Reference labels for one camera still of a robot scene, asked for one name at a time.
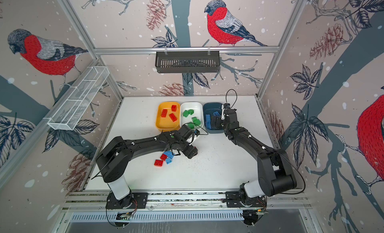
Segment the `blue large lego cluster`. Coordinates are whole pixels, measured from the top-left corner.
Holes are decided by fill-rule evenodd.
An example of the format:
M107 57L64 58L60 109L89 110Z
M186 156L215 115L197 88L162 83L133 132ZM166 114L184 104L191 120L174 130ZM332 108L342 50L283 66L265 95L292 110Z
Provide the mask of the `blue large lego cluster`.
M171 152L171 151L166 151L166 152L164 152L164 155L166 155L168 158L170 158L170 159L173 159L174 158L174 155L173 155L173 153Z

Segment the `blue lego brick 2x4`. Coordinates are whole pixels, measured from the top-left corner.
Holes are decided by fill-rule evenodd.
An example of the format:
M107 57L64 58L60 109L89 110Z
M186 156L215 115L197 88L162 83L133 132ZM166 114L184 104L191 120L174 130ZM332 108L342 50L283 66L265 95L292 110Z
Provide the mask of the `blue lego brick 2x4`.
M211 116L209 114L206 114L206 125L207 126L211 125Z

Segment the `red small lego brick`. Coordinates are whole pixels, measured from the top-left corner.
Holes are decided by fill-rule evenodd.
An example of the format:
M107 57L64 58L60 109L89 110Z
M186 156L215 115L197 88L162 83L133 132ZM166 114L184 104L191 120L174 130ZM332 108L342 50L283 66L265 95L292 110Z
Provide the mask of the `red small lego brick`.
M168 156L165 155L165 154L162 154L161 157L160 157L160 159L161 159L162 161L165 161L167 158L168 158Z

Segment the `red lego brick 2x4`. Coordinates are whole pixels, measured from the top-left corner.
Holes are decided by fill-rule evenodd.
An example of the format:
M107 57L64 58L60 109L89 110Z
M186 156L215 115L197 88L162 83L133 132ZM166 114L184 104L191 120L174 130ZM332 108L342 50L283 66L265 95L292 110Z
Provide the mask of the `red lego brick 2x4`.
M173 113L169 114L169 117L172 120L172 122L176 122L178 120L178 118Z

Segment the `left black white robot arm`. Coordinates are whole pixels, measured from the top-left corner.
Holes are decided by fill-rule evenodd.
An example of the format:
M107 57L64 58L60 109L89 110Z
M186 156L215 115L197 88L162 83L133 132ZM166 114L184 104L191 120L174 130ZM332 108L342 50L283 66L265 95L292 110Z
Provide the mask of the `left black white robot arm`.
M108 184L115 199L125 200L131 194L124 176L131 160L166 151L178 151L191 159L198 153L192 142L200 134L199 130L192 130L184 125L177 131L162 132L145 139L124 140L122 137L115 137L98 154L96 164L103 181Z

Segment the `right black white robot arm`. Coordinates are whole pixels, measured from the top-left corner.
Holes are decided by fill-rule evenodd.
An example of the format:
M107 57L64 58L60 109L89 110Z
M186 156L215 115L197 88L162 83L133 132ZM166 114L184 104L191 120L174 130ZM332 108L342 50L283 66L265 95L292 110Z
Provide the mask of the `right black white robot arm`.
M287 153L265 145L246 128L241 127L236 110L229 103L222 105L222 115L213 116L211 123L222 129L228 140L257 161L258 179L240 186L239 196L243 203L256 197L271 197L297 187L294 167L287 159Z

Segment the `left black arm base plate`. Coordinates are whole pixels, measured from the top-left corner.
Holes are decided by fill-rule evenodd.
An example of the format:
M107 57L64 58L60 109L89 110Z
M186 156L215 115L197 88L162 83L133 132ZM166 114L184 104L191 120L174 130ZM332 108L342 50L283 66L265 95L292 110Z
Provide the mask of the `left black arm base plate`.
M122 209L145 209L148 193L130 193L125 198L117 200L113 193L107 197L107 210L122 210Z

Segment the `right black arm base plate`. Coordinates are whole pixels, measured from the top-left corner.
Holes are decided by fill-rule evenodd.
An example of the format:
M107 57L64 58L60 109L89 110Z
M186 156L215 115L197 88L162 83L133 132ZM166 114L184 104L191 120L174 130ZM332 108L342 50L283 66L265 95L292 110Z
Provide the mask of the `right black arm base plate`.
M267 199L265 196L250 198L242 190L225 192L222 200L228 208L266 208Z

